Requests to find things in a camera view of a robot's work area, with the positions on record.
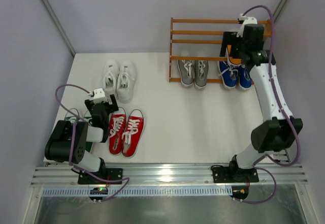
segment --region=shoelace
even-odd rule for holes
[[[127,72],[120,73],[121,81],[120,81],[120,88],[128,88],[129,81],[134,81],[134,78]]]
[[[227,64],[227,66],[228,66],[228,68],[223,70],[222,73],[220,73],[220,76],[222,76],[226,71],[230,71],[230,76],[233,78],[234,72],[235,71],[238,72],[238,69],[234,68],[233,66],[229,66],[228,64]]]
[[[113,77],[114,75],[112,74],[112,72],[110,72],[108,75],[105,76],[105,85],[106,87],[113,87]]]
[[[187,71],[187,75],[189,77],[192,76],[192,66],[193,66],[193,63],[190,61],[190,60],[182,60],[182,62],[184,62],[184,67]]]
[[[247,80],[249,80],[250,77],[249,77],[249,75],[248,75],[248,71],[246,70],[245,65],[241,65],[241,66],[244,68],[244,76],[245,76],[245,78],[246,78]]]
[[[125,132],[122,134],[122,139],[125,137],[124,143],[130,145],[131,144],[131,136],[133,134],[136,134],[139,130],[138,130],[138,125],[140,123],[140,120],[136,119],[136,120],[132,120],[129,119],[128,120],[128,124],[127,124],[127,130],[129,130],[129,132]]]
[[[199,77],[202,79],[204,78],[204,68],[205,64],[203,60],[199,60]]]
[[[120,131],[123,121],[123,116],[113,118],[113,128],[110,130],[110,138],[116,135],[116,132]]]

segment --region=white tabletop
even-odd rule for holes
[[[138,78],[134,98],[128,104],[117,103],[128,114],[140,109],[146,125],[131,158],[110,154],[107,143],[94,144],[91,153],[105,162],[228,163],[250,144],[251,131],[262,122],[254,87],[248,91],[226,90],[211,83],[197,90],[168,82],[169,53],[77,54],[68,83],[88,90],[101,87],[102,68],[108,59],[135,64]],[[174,62],[173,74],[177,73]],[[216,62],[210,62],[209,77],[216,76]],[[67,87],[62,103],[83,115],[87,98],[85,92]],[[65,114],[60,108],[55,123]]]

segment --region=gray sneaker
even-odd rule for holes
[[[193,62],[191,60],[178,60],[178,70],[181,76],[181,83],[184,87],[193,85]]]
[[[195,82],[194,87],[202,89],[207,86],[209,63],[207,60],[194,61]]]

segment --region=red sneaker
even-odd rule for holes
[[[131,112],[127,120],[127,126],[123,139],[123,155],[131,157],[135,154],[142,132],[144,130],[144,117],[140,110]]]
[[[109,150],[111,154],[119,154],[123,148],[122,134],[126,125],[126,112],[122,107],[114,111],[110,120]]]

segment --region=blue sneaker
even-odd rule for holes
[[[239,72],[239,87],[243,90],[248,90],[252,86],[252,79],[248,73],[248,70],[244,65],[238,67]]]
[[[226,89],[234,88],[238,81],[238,70],[236,67],[228,65],[226,61],[219,61],[218,68],[222,77],[223,85]]]

